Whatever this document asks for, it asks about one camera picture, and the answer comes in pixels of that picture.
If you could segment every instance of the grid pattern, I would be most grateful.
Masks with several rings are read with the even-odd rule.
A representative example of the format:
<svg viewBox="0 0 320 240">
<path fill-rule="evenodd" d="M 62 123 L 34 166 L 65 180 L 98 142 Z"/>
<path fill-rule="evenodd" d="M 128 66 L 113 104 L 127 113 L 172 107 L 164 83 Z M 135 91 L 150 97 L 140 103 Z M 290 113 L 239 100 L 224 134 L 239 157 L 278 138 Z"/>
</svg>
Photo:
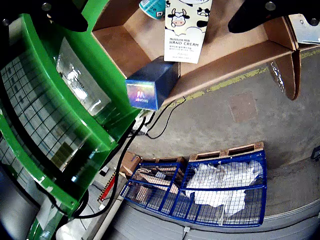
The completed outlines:
<svg viewBox="0 0 320 240">
<path fill-rule="evenodd" d="M 7 117 L 6 111 L 2 108 L 1 101 L 0 108 L 2 109 L 3 115 Z M 37 164 L 37 166 L 40 166 L 39 161 L 32 155 L 27 146 L 22 142 L 21 138 L 19 137 L 17 131 L 12 126 L 10 121 L 8 122 L 8 124 L 10 125 L 12 132 L 14 133 L 15 137 L 17 138 L 18 142 L 21 144 L 27 155 Z M 9 167 L 9 170 L 12 172 L 21 187 L 41 205 L 44 200 L 43 194 L 37 189 L 33 177 L 27 172 L 20 161 L 16 158 L 11 147 L 9 147 L 7 141 L 3 136 L 0 137 L 0 162 L 3 165 Z"/>
<path fill-rule="evenodd" d="M 0 70 L 5 90 L 20 122 L 39 149 L 52 160 L 56 153 L 68 145 L 71 150 L 61 155 L 58 168 L 77 150 L 84 137 L 79 137 L 79 119 L 66 110 L 64 102 L 46 83 L 33 64 L 32 57 L 24 52 Z"/>
<path fill-rule="evenodd" d="M 121 195 L 141 207 L 169 215 L 183 180 L 180 163 L 141 163 Z"/>
<path fill-rule="evenodd" d="M 189 162 L 172 216 L 209 226 L 258 226 L 266 206 L 266 171 L 264 151 Z"/>
</svg>

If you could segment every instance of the blue product box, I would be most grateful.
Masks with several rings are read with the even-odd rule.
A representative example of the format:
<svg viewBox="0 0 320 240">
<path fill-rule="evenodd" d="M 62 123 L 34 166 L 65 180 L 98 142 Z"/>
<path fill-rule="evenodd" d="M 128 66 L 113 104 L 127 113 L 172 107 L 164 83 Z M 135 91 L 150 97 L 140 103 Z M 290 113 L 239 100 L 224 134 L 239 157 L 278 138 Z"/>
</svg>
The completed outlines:
<svg viewBox="0 0 320 240">
<path fill-rule="evenodd" d="M 125 80 L 131 106 L 158 110 L 181 76 L 180 62 L 159 56 Z"/>
</svg>

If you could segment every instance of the wooden pallet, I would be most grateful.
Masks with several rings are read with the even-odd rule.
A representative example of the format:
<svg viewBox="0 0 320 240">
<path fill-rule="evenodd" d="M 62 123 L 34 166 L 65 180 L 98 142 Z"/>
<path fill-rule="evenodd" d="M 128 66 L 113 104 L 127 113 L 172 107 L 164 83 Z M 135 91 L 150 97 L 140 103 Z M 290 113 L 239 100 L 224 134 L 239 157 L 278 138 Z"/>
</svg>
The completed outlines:
<svg viewBox="0 0 320 240">
<path fill-rule="evenodd" d="M 262 141 L 259 141 L 245 146 L 238 146 L 224 150 L 192 154 L 189 158 L 189 162 L 205 161 L 208 159 L 229 158 L 233 156 L 254 153 L 263 149 L 265 149 L 264 143 Z"/>
<path fill-rule="evenodd" d="M 187 161 L 182 156 L 142 158 L 141 163 L 181 163 L 185 166 L 187 165 Z"/>
</svg>

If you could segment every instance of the teal container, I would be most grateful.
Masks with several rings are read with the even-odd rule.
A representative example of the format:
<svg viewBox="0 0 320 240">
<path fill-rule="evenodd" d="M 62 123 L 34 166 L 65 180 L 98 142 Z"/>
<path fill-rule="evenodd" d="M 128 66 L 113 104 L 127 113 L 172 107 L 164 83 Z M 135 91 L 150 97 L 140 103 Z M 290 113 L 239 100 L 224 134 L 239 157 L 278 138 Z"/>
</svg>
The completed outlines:
<svg viewBox="0 0 320 240">
<path fill-rule="evenodd" d="M 165 0 L 142 0 L 139 3 L 140 9 L 150 18 L 161 19 L 165 15 Z"/>
</svg>

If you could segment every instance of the red strip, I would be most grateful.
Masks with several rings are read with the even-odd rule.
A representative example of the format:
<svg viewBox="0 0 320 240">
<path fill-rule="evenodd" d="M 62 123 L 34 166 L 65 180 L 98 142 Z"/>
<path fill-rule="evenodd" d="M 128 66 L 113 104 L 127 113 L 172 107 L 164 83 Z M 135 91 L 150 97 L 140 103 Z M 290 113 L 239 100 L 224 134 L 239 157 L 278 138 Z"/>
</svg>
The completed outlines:
<svg viewBox="0 0 320 240">
<path fill-rule="evenodd" d="M 113 185 L 115 184 L 115 176 L 113 176 L 113 178 L 111 179 L 109 185 L 107 186 L 107 188 L 104 190 L 104 193 L 102 194 L 102 196 L 100 197 L 100 201 L 105 200 L 105 198 L 107 197 L 108 193 L 110 192 L 110 189 L 113 187 Z"/>
</svg>

